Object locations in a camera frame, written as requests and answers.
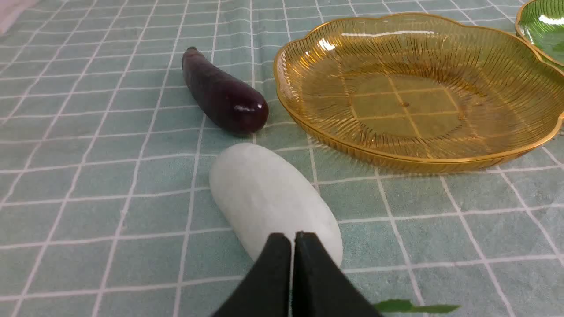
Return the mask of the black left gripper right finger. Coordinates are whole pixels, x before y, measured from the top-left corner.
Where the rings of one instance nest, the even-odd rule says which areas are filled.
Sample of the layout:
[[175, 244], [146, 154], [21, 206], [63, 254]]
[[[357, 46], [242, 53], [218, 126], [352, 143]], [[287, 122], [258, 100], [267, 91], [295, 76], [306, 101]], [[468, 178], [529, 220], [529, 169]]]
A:
[[293, 261], [294, 317], [380, 317], [312, 232], [297, 232]]

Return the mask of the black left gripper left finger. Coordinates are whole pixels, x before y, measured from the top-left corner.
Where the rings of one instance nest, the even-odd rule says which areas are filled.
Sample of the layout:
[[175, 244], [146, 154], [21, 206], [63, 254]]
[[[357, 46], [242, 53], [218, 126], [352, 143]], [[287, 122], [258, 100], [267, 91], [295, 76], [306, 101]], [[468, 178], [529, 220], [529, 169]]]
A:
[[292, 248], [283, 233], [271, 233], [251, 270], [214, 317], [286, 317]]

